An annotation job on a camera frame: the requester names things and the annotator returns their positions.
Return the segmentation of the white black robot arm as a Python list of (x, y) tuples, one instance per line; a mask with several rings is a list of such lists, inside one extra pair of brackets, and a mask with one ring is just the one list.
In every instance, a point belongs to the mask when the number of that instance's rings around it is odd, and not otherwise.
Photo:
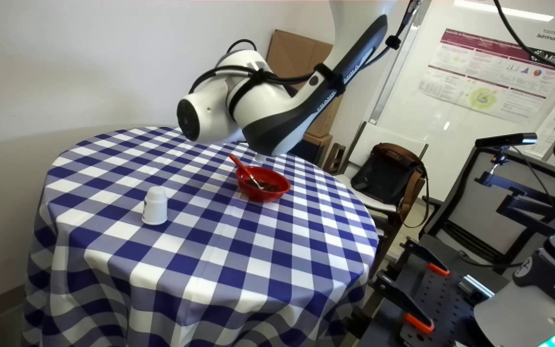
[(197, 143), (242, 135), (259, 154), (290, 152), (365, 68), (386, 31), (386, 16), (361, 31), (340, 29), (330, 56), (301, 79), (278, 77), (255, 48), (228, 52), (178, 102), (178, 125)]

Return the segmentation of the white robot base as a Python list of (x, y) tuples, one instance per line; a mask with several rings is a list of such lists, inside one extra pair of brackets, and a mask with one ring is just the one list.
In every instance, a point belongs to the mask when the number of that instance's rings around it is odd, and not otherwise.
[(555, 235), (475, 307), (475, 320), (494, 347), (555, 347)]

